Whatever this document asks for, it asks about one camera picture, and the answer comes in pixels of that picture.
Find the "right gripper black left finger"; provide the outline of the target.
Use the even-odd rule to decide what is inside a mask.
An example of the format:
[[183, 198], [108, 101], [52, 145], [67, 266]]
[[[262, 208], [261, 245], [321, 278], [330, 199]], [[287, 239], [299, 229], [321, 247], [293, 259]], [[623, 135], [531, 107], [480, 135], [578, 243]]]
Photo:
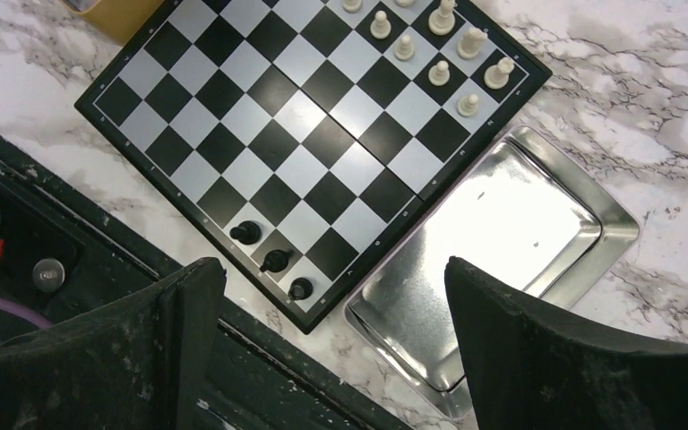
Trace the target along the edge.
[[0, 429], [189, 429], [226, 272], [205, 257], [0, 345]]

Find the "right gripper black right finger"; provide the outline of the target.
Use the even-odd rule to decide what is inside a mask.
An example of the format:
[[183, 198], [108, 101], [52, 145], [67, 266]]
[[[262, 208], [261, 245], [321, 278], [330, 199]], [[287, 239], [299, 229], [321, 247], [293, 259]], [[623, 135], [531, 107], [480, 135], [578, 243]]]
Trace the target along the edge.
[[482, 429], [688, 429], [688, 344], [618, 330], [459, 257], [444, 285]]

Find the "black chess piece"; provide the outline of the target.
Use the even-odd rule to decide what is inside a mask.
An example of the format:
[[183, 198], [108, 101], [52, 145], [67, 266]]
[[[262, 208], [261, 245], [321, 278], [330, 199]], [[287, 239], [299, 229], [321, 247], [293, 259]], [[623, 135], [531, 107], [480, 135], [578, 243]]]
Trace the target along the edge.
[[262, 238], [262, 229], [252, 220], [245, 220], [229, 230], [229, 236], [242, 245], [254, 245]]
[[294, 279], [288, 289], [288, 298], [292, 301], [307, 300], [314, 292], [314, 286], [308, 278]]
[[291, 257], [291, 252], [284, 249], [273, 249], [263, 258], [260, 266], [262, 272], [279, 273], [287, 269]]

